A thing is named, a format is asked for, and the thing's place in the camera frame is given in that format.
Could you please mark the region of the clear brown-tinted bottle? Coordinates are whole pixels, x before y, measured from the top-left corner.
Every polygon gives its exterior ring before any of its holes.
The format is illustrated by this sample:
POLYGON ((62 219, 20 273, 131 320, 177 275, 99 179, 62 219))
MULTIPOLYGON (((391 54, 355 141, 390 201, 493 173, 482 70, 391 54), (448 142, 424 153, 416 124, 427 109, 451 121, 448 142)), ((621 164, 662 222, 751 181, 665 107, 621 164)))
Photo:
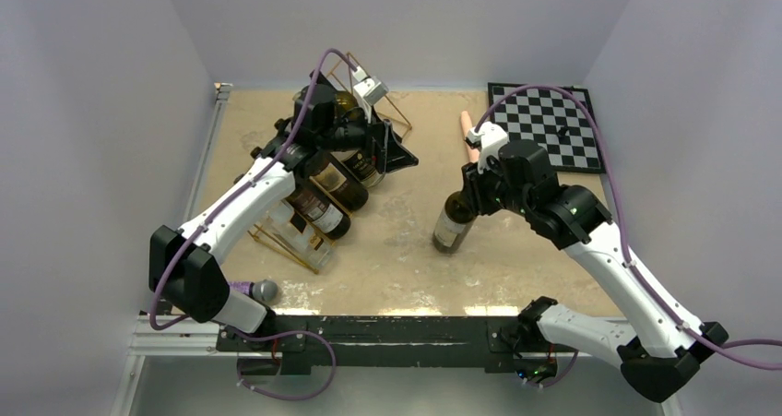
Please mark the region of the clear brown-tinted bottle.
MULTIPOLYGON (((303 113, 303 121, 294 137, 298 144, 329 152, 357 181, 372 186, 381 180, 376 161, 363 150, 336 151, 335 92, 325 85, 314 87, 308 104, 303 96, 296 101, 294 113, 303 113)), ((374 121, 373 114, 366 122, 374 121)))

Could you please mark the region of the dark green wine bottle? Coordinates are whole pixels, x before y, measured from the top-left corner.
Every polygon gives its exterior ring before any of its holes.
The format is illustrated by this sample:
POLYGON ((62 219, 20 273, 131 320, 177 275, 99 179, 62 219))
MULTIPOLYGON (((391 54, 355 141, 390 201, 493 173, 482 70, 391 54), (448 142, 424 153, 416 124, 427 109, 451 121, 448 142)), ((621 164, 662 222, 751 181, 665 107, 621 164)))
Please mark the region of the dark green wine bottle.
POLYGON ((295 177, 294 191, 285 201, 325 237, 330 240, 343 237, 350 230, 351 221, 348 215, 322 190, 305 181, 304 171, 311 170, 314 165, 313 154, 301 146, 291 145, 286 148, 280 162, 286 170, 292 171, 295 177))

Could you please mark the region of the clear glass liquor bottle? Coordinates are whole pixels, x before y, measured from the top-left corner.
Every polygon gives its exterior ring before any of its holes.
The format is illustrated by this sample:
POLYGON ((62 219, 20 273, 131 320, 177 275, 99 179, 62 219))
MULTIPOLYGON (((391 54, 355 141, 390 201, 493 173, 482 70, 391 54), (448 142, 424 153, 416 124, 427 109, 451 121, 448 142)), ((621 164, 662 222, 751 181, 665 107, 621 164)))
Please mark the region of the clear glass liquor bottle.
POLYGON ((335 240, 325 237, 296 213, 285 198, 248 231, 258 244, 317 274, 329 261, 335 240))

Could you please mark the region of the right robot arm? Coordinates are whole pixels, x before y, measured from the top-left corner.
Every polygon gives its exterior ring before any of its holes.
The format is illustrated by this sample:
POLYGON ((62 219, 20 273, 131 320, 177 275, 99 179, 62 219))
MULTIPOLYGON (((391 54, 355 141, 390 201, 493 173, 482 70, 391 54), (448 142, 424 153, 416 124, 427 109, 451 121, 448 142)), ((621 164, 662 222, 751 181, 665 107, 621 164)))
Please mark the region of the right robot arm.
POLYGON ((612 324, 540 297, 518 317, 517 335, 525 346, 538 349, 548 342, 587 353, 617 368, 642 397, 662 403, 728 340, 718 322, 685 311, 641 262, 624 260, 618 222, 589 189, 561 184, 542 147, 515 140, 480 157, 461 168, 470 211, 522 216, 535 234, 581 266, 627 320, 612 324))

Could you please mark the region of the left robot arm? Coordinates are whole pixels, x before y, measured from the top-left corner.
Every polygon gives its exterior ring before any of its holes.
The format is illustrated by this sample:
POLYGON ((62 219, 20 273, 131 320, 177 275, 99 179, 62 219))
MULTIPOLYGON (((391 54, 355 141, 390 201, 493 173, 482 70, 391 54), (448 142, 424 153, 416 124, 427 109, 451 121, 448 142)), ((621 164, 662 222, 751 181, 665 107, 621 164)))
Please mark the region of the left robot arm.
POLYGON ((275 123, 276 134, 255 150, 246 173, 200 214, 152 233, 148 286, 154 295, 198 323, 233 327, 251 350, 269 347, 275 337, 270 310, 233 289, 221 265, 252 225, 294 194, 298 182, 332 164, 331 153, 359 152, 379 173, 418 164, 391 122, 376 113, 387 92, 384 83, 367 77, 349 90, 354 103, 345 106, 329 83, 302 88, 292 116, 275 123))

